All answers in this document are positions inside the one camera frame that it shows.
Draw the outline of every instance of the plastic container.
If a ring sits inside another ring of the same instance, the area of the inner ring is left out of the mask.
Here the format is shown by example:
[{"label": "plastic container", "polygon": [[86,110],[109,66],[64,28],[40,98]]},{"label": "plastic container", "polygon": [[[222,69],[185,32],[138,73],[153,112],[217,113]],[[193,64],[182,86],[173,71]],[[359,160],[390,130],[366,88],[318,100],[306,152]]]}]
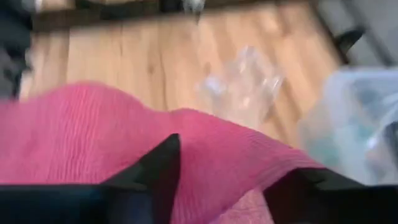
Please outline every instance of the plastic container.
[{"label": "plastic container", "polygon": [[396,139],[386,135],[395,121],[398,69],[346,69],[328,79],[298,136],[311,157],[340,174],[366,185],[396,184]]},{"label": "plastic container", "polygon": [[221,73],[209,75],[200,84],[200,96],[207,99],[215,116],[259,129],[283,79],[268,58],[246,47]]}]

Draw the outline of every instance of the pink fabric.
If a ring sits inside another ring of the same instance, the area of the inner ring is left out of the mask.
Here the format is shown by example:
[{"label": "pink fabric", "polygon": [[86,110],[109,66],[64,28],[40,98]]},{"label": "pink fabric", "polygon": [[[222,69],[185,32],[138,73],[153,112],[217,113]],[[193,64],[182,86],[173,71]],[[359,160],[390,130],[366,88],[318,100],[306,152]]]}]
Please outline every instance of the pink fabric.
[{"label": "pink fabric", "polygon": [[195,110],[153,111],[97,84],[3,102],[0,125],[0,184],[98,183],[179,133],[182,171],[172,223],[233,217],[220,214],[249,190],[295,167],[319,166],[259,132]]}]

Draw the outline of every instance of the pink blanket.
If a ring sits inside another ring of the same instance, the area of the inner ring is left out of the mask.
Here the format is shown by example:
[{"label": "pink blanket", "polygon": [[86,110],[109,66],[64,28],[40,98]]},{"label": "pink blanket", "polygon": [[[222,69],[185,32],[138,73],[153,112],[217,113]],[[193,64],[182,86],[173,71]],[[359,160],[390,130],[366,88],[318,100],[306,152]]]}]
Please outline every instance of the pink blanket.
[{"label": "pink blanket", "polygon": [[319,167],[262,133],[195,110],[153,111],[98,84],[2,102],[0,125],[0,184],[98,183],[179,133],[182,171],[172,223],[247,223],[250,217],[234,210],[252,207],[245,198],[265,206],[261,190],[296,167]]}]

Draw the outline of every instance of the wooden floor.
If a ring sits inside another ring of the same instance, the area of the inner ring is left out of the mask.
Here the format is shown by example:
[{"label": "wooden floor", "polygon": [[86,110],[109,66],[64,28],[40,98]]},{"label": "wooden floor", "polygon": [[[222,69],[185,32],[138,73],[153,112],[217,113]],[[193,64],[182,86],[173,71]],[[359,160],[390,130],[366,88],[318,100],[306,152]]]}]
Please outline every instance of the wooden floor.
[{"label": "wooden floor", "polygon": [[[64,7],[57,1],[44,0],[44,6]],[[39,35],[32,48],[34,74],[24,79],[21,96],[95,80],[157,110],[207,111],[195,86],[249,45],[286,77],[261,131],[297,146],[296,123],[339,62],[307,4],[289,3],[277,12],[274,5],[262,4],[208,13],[199,25],[192,17],[175,16]]]}]

